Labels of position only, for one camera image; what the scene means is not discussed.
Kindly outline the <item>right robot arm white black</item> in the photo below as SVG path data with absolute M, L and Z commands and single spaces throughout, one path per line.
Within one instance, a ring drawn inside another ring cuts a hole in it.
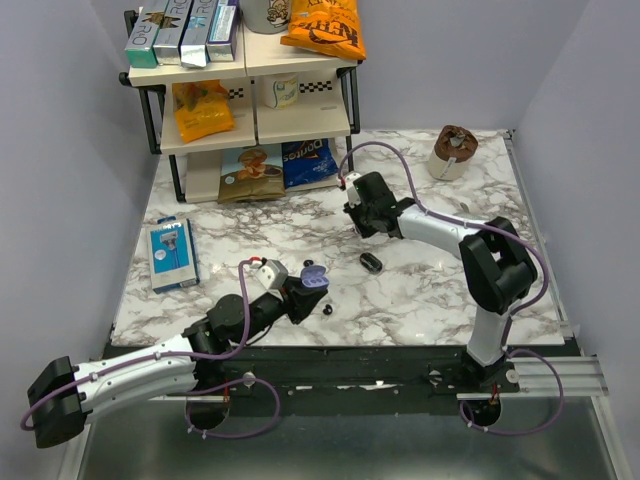
M 351 172 L 339 185 L 347 194 L 344 212 L 361 237 L 381 233 L 419 241 L 462 262 L 476 314 L 458 377 L 471 391 L 485 390 L 505 361 L 511 313 L 538 276 L 511 222 L 497 217 L 474 227 L 457 217 L 424 212 L 412 198 L 396 199 L 378 172 Z

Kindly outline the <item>blue-purple earbud charging case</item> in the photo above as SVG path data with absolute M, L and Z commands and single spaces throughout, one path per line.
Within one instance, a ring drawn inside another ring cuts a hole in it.
M 327 289 L 329 279 L 326 276 L 327 269 L 318 264 L 305 266 L 300 272 L 300 281 L 308 289 Z

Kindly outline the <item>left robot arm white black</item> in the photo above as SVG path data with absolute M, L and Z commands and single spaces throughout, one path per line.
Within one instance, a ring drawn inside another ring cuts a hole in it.
M 286 316 L 298 324 L 327 295 L 329 281 L 288 276 L 254 301 L 247 293 L 221 297 L 206 316 L 158 344 L 107 360 L 74 364 L 52 360 L 27 390 L 20 420 L 40 449 L 65 443 L 86 425 L 128 404 L 187 393 L 209 395 L 232 386 L 222 364 L 249 339 Z

